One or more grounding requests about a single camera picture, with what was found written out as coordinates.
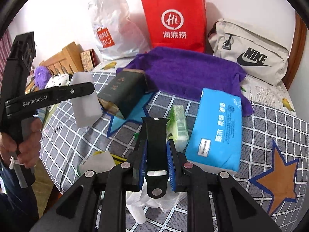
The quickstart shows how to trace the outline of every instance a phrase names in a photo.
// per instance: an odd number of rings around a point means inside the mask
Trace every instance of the green packaged item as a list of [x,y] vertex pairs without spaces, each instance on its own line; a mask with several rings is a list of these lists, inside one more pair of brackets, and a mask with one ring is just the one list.
[[183,105],[174,105],[166,125],[167,138],[174,140],[176,150],[183,152],[189,142],[188,127]]

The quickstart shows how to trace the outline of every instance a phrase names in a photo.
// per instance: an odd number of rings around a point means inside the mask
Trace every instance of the red paper bag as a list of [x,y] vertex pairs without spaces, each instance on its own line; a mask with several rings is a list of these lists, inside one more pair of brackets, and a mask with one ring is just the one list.
[[205,51],[205,0],[142,0],[152,47]]

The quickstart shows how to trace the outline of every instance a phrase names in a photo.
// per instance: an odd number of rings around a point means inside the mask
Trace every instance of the striped curtain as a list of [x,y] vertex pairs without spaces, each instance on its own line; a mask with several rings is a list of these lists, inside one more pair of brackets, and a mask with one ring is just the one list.
[[4,67],[7,62],[7,58],[10,55],[12,47],[12,41],[10,38],[9,31],[6,30],[3,37],[0,40],[0,91],[2,86],[2,79],[3,79],[3,73],[4,73]]

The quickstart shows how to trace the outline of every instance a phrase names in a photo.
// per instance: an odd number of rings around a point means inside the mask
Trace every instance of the metal screw head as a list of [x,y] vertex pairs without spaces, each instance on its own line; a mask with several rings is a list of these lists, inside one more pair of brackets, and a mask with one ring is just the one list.
[[162,190],[160,188],[155,188],[153,191],[152,191],[152,194],[154,196],[159,196],[160,194],[162,194]]
[[223,179],[227,179],[227,178],[230,177],[230,175],[229,175],[228,172],[221,172],[221,173],[220,173],[220,176],[221,176],[221,178],[223,178]]
[[85,173],[85,177],[90,178],[90,177],[92,177],[94,174],[95,174],[95,173],[94,173],[93,171],[88,170],[88,171]]
[[129,162],[123,162],[121,163],[121,167],[122,168],[129,168],[131,166],[131,164]]
[[186,169],[191,169],[193,168],[193,164],[191,162],[186,162],[184,165],[183,165]]

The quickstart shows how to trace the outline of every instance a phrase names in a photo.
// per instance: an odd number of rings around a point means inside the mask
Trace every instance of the zipper pull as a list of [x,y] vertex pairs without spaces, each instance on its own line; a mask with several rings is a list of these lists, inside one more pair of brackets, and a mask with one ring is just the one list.
[[225,49],[225,50],[231,50],[231,38],[232,38],[232,34],[229,34],[230,35],[230,37],[229,37],[229,39],[228,40],[226,40],[226,41],[224,41],[224,43],[223,43],[223,46],[222,46],[222,48],[223,49]]

